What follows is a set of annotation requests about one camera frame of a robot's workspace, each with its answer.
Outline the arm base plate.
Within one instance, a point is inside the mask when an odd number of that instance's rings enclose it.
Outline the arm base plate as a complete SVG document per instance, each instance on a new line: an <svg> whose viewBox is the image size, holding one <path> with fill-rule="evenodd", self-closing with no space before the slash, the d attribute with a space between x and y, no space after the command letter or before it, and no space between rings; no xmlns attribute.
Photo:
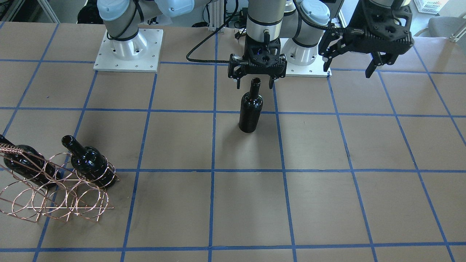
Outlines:
<svg viewBox="0 0 466 262"><path fill-rule="evenodd" d="M281 52L287 60L286 77L329 78L331 70L324 70L324 61L317 46L305 47L292 38L281 38Z"/></svg>
<svg viewBox="0 0 466 262"><path fill-rule="evenodd" d="M110 40L103 36L93 69L106 72L157 73L164 31L140 28L135 38Z"/></svg>

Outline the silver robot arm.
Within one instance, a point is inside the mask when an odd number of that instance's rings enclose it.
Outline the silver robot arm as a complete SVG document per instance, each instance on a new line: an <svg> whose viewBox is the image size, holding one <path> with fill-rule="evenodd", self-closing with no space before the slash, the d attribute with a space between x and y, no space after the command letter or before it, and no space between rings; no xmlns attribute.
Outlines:
<svg viewBox="0 0 466 262"><path fill-rule="evenodd" d="M269 76L269 87L286 76L329 77L318 45L335 13L321 0L250 0L241 55L231 54L228 77L240 88L246 75Z"/></svg>
<svg viewBox="0 0 466 262"><path fill-rule="evenodd" d="M146 49L139 25L160 15L177 17L216 0L98 0L98 14L120 60L137 58ZM327 70L333 58L346 52L370 54L366 69L392 65L414 45L409 0L360 0L346 27L336 27L341 0L250 0L246 13L244 54L228 60L186 59L228 65L228 77L267 75L271 83L286 76L288 63L298 64L298 52L309 52L302 65L320 55Z"/></svg>

